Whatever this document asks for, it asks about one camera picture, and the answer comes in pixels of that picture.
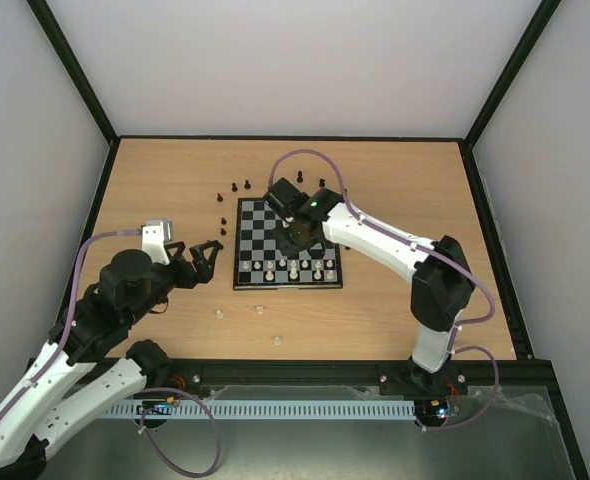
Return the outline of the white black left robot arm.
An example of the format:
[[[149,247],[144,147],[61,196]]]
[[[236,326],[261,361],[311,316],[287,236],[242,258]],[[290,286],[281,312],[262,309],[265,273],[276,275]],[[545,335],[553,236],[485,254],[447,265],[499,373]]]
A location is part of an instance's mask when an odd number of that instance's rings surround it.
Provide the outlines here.
[[[132,345],[103,374],[74,391],[131,328],[168,301],[175,289],[208,283],[223,246],[209,241],[183,256],[181,242],[162,244],[156,262],[141,249],[123,250],[102,268],[49,333],[24,376],[0,404],[0,479],[36,479],[54,454],[112,405],[144,393],[155,400],[143,408],[177,406],[191,394],[167,386],[171,360],[151,340]]]

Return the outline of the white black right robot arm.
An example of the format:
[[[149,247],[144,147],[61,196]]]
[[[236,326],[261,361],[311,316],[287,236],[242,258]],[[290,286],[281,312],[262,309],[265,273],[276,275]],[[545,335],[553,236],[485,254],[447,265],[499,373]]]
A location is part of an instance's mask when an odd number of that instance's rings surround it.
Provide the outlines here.
[[[410,311],[419,322],[405,376],[430,392],[446,379],[455,323],[475,285],[459,242],[411,235],[360,212],[340,194],[322,188],[312,196],[281,178],[263,197],[279,218],[274,239],[287,256],[325,241],[355,250],[398,274],[410,285]]]

